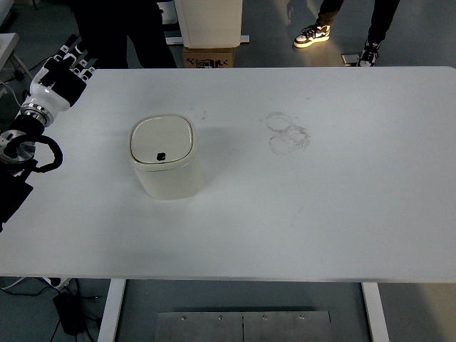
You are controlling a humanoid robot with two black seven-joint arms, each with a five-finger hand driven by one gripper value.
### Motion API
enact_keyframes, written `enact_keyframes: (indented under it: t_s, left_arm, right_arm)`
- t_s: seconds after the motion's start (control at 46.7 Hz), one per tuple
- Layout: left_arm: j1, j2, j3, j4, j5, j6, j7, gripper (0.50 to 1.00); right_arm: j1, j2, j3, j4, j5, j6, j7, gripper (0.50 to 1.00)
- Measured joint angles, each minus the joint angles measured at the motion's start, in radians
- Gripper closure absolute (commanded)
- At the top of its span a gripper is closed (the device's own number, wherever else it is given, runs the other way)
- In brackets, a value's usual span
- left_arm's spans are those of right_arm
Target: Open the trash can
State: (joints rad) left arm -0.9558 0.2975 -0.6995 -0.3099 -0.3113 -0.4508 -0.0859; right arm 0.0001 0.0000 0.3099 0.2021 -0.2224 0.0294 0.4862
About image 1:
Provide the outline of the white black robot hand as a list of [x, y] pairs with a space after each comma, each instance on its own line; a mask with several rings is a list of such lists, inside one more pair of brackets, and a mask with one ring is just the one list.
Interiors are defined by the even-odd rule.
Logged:
[[56, 56], [49, 58], [31, 82], [31, 95], [41, 96], [44, 100], [65, 100], [72, 107], [86, 89], [88, 81], [97, 69], [97, 61], [85, 57], [78, 60], [85, 49], [72, 34], [60, 47]]

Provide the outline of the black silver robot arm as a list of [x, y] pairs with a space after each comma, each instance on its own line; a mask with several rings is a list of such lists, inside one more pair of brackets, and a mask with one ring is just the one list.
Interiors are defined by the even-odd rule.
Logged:
[[61, 166], [61, 148], [43, 132], [59, 113], [74, 106], [81, 97], [98, 67], [97, 63], [89, 66], [91, 60], [84, 42], [71, 35], [35, 75], [17, 116], [1, 133], [2, 224], [33, 191], [26, 182], [31, 173], [45, 173]]

